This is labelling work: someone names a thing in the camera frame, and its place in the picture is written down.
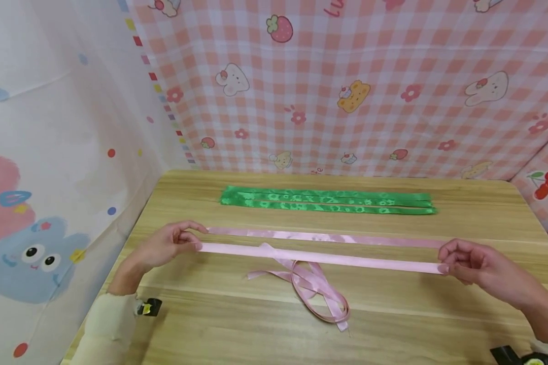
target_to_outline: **left hand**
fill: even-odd
[[[147,273],[152,268],[168,264],[178,254],[200,250],[202,247],[200,239],[191,232],[185,231],[188,228],[205,234],[209,233],[207,228],[197,222],[169,223],[133,250],[126,261],[139,266]]]

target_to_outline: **green ribbon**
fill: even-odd
[[[353,212],[371,214],[435,214],[431,197],[425,193],[384,193],[259,189],[227,186],[221,204],[251,208]]]
[[[396,200],[396,199],[360,199],[344,197],[326,197],[314,195],[264,194],[264,193],[224,193],[232,201],[261,200],[261,201],[290,201],[293,203],[322,203],[343,204],[352,206],[402,206],[402,207],[432,207],[431,201],[423,200]]]
[[[313,195],[327,197],[353,197],[362,199],[397,199],[397,200],[431,200],[430,194],[425,193],[378,193],[378,192],[356,192],[356,191],[315,191],[298,189],[259,189],[244,188],[243,186],[229,185],[225,188],[225,193],[245,192],[245,193],[263,193],[263,194],[282,194],[282,195]]]

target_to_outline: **pink flower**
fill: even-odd
[[[292,118],[290,118],[290,120],[298,126],[298,124],[306,122],[307,118],[304,115],[304,112],[293,112]]]
[[[168,89],[166,92],[166,101],[169,103],[178,103],[181,101],[183,97],[183,91],[178,86],[175,86],[174,88]]]
[[[446,142],[440,142],[440,145],[438,145],[438,149],[441,151],[450,151],[456,147],[456,143],[453,139],[449,139]]]
[[[420,96],[420,85],[408,85],[406,91],[402,92],[400,97],[407,103]]]
[[[528,128],[530,134],[536,134],[539,132],[544,132],[548,129],[548,120],[539,120],[533,126]]]
[[[250,134],[248,133],[248,131],[243,129],[243,128],[240,128],[239,130],[235,131],[234,133],[235,133],[235,138],[246,139],[246,138],[250,137]]]
[[[384,2],[386,3],[386,10],[394,10],[395,7],[400,7],[401,5],[403,5],[404,1],[405,0],[384,0]]]

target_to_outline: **colorful stripe border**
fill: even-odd
[[[120,7],[120,11],[123,12],[123,13],[128,13],[129,14],[129,8],[128,8],[127,0],[117,0],[117,2],[118,2],[118,5]],[[125,22],[126,26],[128,27],[128,29],[130,31],[132,31],[132,33],[133,33],[132,39],[134,41],[134,44],[137,47],[142,47],[143,46],[142,39],[138,35],[138,32],[136,30],[136,26],[135,26],[135,23],[134,23],[134,19],[125,18],[124,22]],[[146,53],[143,52],[140,55],[140,59],[142,60],[144,65],[147,65],[148,68],[151,69],[150,60],[148,59],[148,56],[146,55]],[[150,70],[148,72],[148,78],[150,78],[150,81],[152,82],[152,88],[154,89],[154,91],[157,94],[159,94],[158,99],[163,104],[163,109],[166,112],[166,116],[171,121],[171,125],[173,126],[173,128],[174,128],[174,130],[177,134],[178,141],[181,145],[181,149],[185,153],[185,158],[187,159],[187,162],[189,162],[189,165],[193,170],[199,170],[199,166],[197,165],[197,162],[195,161],[195,158],[193,157],[193,154],[190,153],[190,148],[187,145],[187,141],[186,141],[185,137],[183,137],[183,132],[181,130],[181,127],[179,126],[179,123],[176,122],[177,118],[175,117],[173,109],[171,108],[170,104],[166,101],[166,96],[164,95],[164,91],[162,89],[162,86],[159,84],[158,76],[156,76],[156,73],[154,73],[152,71],[153,70]]]

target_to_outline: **cupcake illustration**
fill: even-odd
[[[341,162],[347,165],[352,165],[355,161],[357,161],[355,154],[344,154],[343,157],[341,157]]]

